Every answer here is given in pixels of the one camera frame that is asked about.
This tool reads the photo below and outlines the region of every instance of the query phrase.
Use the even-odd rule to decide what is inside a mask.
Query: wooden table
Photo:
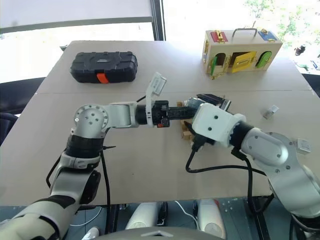
[[[131,83],[84,84],[69,73],[78,52],[132,51],[138,73]],[[266,72],[239,72],[210,80],[201,66],[201,52],[185,52],[168,42],[76,41],[43,81],[0,148],[0,204],[27,205],[48,195],[46,175],[65,148],[73,116],[84,104],[135,101],[144,95],[155,71],[167,84],[158,97],[174,106],[198,93],[213,93],[231,100],[229,111],[241,113],[265,132],[278,132],[310,141],[312,153],[300,162],[320,176],[320,99],[286,58],[276,57]],[[270,119],[261,112],[280,109]],[[105,141],[111,203],[189,200],[247,195],[248,173],[223,169],[190,174],[185,164],[190,143],[181,139],[179,121],[170,128],[112,129]],[[231,149],[205,145],[192,168],[244,163]],[[267,178],[254,174],[254,195],[270,193]],[[106,204],[105,183],[100,182],[92,204]]]

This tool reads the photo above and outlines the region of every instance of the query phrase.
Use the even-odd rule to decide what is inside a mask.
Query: metal handle
[[[258,30],[256,28],[236,28],[232,33],[232,37],[235,36],[236,31],[238,31],[238,30],[254,30],[255,31],[254,35],[253,35],[254,37],[257,35],[257,32],[258,32]]]

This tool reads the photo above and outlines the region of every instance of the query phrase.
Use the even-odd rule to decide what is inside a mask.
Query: yellow door
[[[255,56],[256,51],[250,51],[240,56],[237,56],[234,60],[231,72],[236,73],[250,67]]]

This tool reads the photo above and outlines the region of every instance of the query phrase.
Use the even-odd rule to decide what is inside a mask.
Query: black toolbox
[[[108,84],[132,82],[137,68],[137,58],[131,51],[79,52],[70,72],[79,83]]]

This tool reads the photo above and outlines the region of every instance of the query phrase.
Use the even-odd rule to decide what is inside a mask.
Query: wooden lock box
[[[202,60],[211,79],[225,73],[266,71],[281,45],[278,37],[265,29],[208,30]]]

